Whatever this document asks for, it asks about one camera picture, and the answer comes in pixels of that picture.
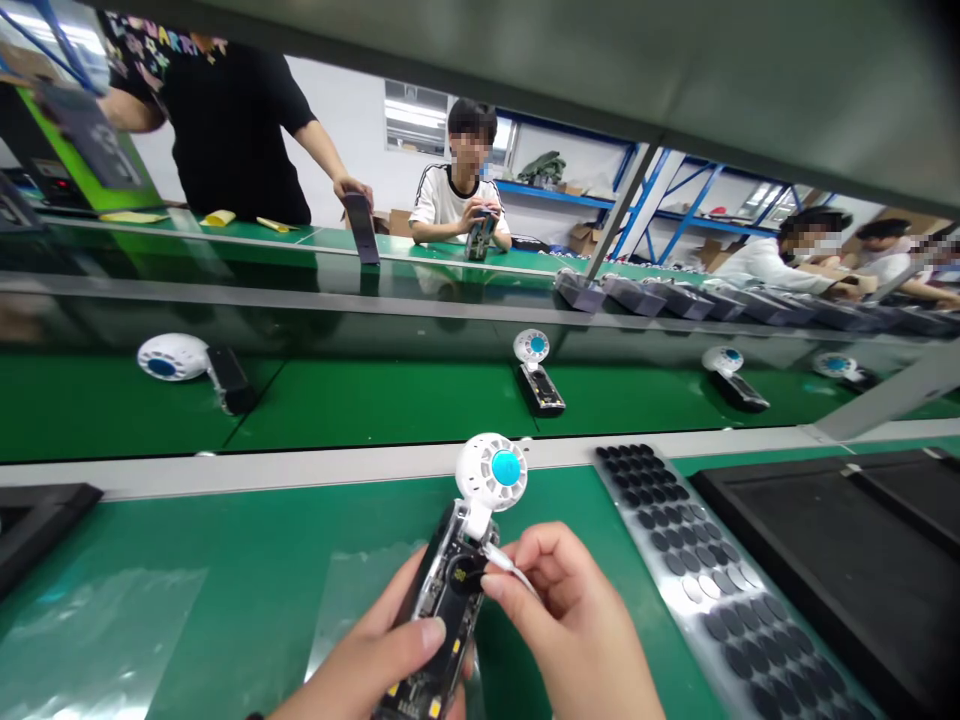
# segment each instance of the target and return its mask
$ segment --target black tray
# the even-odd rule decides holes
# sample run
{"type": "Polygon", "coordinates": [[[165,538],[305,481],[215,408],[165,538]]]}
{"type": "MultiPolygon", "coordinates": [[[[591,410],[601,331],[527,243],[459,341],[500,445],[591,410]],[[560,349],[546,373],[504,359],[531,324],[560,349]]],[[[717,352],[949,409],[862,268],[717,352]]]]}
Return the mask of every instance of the black tray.
{"type": "Polygon", "coordinates": [[[960,463],[932,452],[691,478],[892,717],[960,717],[960,463]]]}
{"type": "Polygon", "coordinates": [[[0,600],[101,497],[86,483],[0,488],[0,600]]]}

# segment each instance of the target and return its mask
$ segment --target worker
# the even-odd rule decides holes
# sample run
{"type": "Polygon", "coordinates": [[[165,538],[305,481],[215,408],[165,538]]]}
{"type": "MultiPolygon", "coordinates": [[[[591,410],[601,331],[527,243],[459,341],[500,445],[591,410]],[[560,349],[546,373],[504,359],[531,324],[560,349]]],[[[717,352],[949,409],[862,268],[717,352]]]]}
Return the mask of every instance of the worker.
{"type": "MultiPolygon", "coordinates": [[[[896,279],[908,270],[916,256],[911,255],[913,240],[907,237],[910,221],[900,218],[885,218],[867,223],[857,230],[860,250],[844,257],[843,266],[855,270],[859,275],[876,276],[880,285],[896,279]]],[[[960,310],[960,295],[949,290],[932,287],[929,270],[918,272],[904,282],[897,292],[937,303],[945,310],[960,310]]]]}
{"type": "Polygon", "coordinates": [[[759,279],[767,285],[785,290],[859,300],[860,290],[853,284],[837,282],[787,265],[794,253],[815,253],[827,238],[835,237],[851,222],[848,213],[836,208],[807,208],[784,220],[776,238],[749,241],[714,274],[737,284],[759,279]]]}
{"type": "Polygon", "coordinates": [[[497,217],[493,242],[503,252],[513,246],[503,217],[500,191],[480,171],[497,136],[497,112],[490,105],[460,98],[450,109],[447,133],[452,165],[430,165],[423,171],[410,228],[415,243],[465,244],[470,229],[483,222],[487,210],[497,217]]]}
{"type": "MultiPolygon", "coordinates": [[[[481,584],[530,648],[554,715],[663,718],[630,613],[577,536],[562,523],[535,525],[504,552],[543,601],[492,566],[481,584]]],[[[442,620],[392,629],[423,554],[419,551],[400,568],[380,599],[270,720],[366,720],[388,688],[436,654],[446,635],[442,620]]],[[[464,720],[465,712],[459,687],[447,718],[464,720]]]]}
{"type": "Polygon", "coordinates": [[[170,121],[173,159],[194,212],[308,225],[281,126],[330,177],[338,198],[360,192],[373,207],[372,191],[347,172],[283,55],[119,13],[97,15],[110,64],[100,108],[132,133],[170,121]]]}

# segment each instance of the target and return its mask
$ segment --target plastic sheet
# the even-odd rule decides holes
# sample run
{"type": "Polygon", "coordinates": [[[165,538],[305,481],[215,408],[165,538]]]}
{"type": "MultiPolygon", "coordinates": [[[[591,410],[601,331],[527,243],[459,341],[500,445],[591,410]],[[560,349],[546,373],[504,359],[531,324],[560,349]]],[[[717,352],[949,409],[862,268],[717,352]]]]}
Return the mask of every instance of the plastic sheet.
{"type": "Polygon", "coordinates": [[[143,720],[207,571],[73,574],[0,641],[0,720],[143,720]]]}
{"type": "MultiPolygon", "coordinates": [[[[304,682],[310,679],[336,644],[376,602],[397,569],[424,544],[426,543],[396,543],[369,553],[331,555],[304,682]]],[[[467,717],[470,720],[486,720],[480,660],[476,651],[473,653],[473,675],[465,683],[465,690],[467,717]]]]}

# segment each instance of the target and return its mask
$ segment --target green machine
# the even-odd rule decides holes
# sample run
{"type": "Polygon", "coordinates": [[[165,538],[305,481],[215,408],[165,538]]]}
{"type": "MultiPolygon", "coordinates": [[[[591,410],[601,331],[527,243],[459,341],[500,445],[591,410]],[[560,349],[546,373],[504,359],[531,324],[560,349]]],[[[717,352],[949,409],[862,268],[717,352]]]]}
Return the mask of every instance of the green machine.
{"type": "Polygon", "coordinates": [[[69,139],[29,88],[0,81],[0,138],[40,191],[35,207],[99,215],[163,206],[130,136],[106,124],[91,96],[44,85],[37,93],[69,139]]]}

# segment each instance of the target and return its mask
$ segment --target black hair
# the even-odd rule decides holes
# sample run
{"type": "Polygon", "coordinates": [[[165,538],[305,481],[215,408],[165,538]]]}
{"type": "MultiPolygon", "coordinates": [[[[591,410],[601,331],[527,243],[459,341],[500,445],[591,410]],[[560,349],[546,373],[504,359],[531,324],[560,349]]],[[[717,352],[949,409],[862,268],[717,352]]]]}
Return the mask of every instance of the black hair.
{"type": "Polygon", "coordinates": [[[450,108],[447,132],[451,135],[479,135],[487,145],[497,137],[497,109],[493,105],[460,98],[450,108]]]}
{"type": "Polygon", "coordinates": [[[829,205],[816,205],[801,210],[780,223],[777,239],[784,240],[815,225],[823,227],[827,232],[840,232],[852,223],[853,216],[850,213],[829,205]]]}
{"type": "Polygon", "coordinates": [[[857,230],[857,237],[861,240],[885,237],[903,237],[910,230],[910,221],[902,218],[886,218],[867,223],[857,230]]]}

